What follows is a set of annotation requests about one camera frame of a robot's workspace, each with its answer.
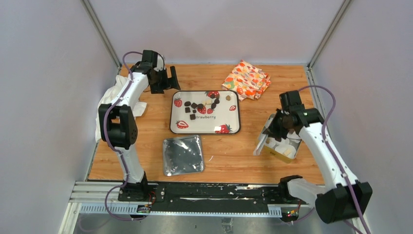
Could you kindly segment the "silver tin lid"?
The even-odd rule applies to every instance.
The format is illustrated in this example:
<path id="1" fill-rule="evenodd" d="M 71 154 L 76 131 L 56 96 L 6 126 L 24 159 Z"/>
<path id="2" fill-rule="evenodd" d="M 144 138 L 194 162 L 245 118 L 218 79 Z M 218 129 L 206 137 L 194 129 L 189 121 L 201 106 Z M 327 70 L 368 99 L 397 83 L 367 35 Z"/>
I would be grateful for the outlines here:
<path id="1" fill-rule="evenodd" d="M 201 173 L 204 169 L 204 154 L 199 135 L 168 138 L 163 141 L 164 175 Z"/>

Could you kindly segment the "yellow tin box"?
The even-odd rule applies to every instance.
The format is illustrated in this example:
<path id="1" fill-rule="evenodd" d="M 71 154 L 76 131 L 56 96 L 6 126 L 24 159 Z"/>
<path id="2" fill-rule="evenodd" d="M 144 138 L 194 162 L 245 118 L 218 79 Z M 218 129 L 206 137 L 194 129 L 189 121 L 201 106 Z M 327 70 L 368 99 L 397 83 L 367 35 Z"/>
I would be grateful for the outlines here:
<path id="1" fill-rule="evenodd" d="M 302 143 L 302 139 L 296 134 L 289 132 L 286 139 L 280 141 L 264 134 L 264 131 L 270 126 L 276 114 L 271 114 L 267 119 L 261 133 L 256 140 L 256 148 L 253 151 L 254 156 L 272 155 L 285 163 L 291 163 L 297 155 Z"/>

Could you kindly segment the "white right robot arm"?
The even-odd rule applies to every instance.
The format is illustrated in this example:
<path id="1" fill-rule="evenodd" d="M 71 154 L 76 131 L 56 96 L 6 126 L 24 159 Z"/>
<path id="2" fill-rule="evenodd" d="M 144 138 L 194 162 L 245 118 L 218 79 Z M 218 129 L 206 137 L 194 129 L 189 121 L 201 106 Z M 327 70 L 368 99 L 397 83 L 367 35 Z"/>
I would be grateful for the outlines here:
<path id="1" fill-rule="evenodd" d="M 264 130 L 264 135 L 282 143 L 291 134 L 303 141 L 314 157 L 324 187 L 291 175 L 280 179 L 278 197 L 283 203 L 296 198 L 314 207 L 326 223 L 362 219 L 373 189 L 349 169 L 326 132 L 326 122 L 316 108 L 305 108 L 298 90 L 280 94 L 281 108 Z"/>

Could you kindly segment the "metal tongs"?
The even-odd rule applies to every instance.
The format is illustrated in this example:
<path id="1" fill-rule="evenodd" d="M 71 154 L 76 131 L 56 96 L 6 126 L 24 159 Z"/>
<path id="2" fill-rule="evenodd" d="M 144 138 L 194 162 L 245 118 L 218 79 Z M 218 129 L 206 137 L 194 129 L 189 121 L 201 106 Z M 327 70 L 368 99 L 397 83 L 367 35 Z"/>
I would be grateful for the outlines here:
<path id="1" fill-rule="evenodd" d="M 256 145 L 256 148 L 253 151 L 254 156 L 259 156 L 261 154 L 261 151 L 262 151 L 262 149 L 265 145 L 265 142 L 266 142 L 267 138 L 268 138 L 268 135 L 266 135 L 266 134 L 261 134 L 259 136 L 258 143 Z"/>

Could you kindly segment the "strawberry print tray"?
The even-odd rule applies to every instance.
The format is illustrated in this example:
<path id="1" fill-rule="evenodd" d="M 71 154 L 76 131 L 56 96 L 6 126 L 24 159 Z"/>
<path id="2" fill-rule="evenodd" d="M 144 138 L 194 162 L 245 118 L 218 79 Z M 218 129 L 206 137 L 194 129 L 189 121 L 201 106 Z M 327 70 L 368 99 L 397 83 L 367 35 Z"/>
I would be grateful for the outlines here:
<path id="1" fill-rule="evenodd" d="M 202 104 L 202 101 L 218 98 L 220 103 L 215 109 L 211 105 L 204 105 L 203 109 L 193 109 L 185 113 L 185 102 Z M 190 120 L 190 115 L 195 114 L 196 119 Z M 214 127 L 220 126 L 219 132 Z M 222 135 L 236 134 L 241 130 L 240 105 L 237 93 L 234 91 L 178 91 L 172 96 L 169 129 L 174 134 Z"/>

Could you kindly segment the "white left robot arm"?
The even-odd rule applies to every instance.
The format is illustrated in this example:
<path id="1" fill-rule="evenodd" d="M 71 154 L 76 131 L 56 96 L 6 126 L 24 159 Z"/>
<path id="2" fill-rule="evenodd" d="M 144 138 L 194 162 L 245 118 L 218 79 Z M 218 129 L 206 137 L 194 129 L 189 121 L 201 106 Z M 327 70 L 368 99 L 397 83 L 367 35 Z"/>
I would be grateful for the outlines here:
<path id="1" fill-rule="evenodd" d="M 168 76 L 162 55 L 153 50 L 143 50 L 140 55 L 141 60 L 128 68 L 126 83 L 119 94 L 108 104 L 99 105 L 98 116 L 101 138 L 121 163 L 124 173 L 124 182 L 120 187 L 122 193 L 144 201 L 149 196 L 149 187 L 136 152 L 138 128 L 132 109 L 147 88 L 152 94 L 181 88 L 174 66 L 170 68 L 171 76 Z"/>

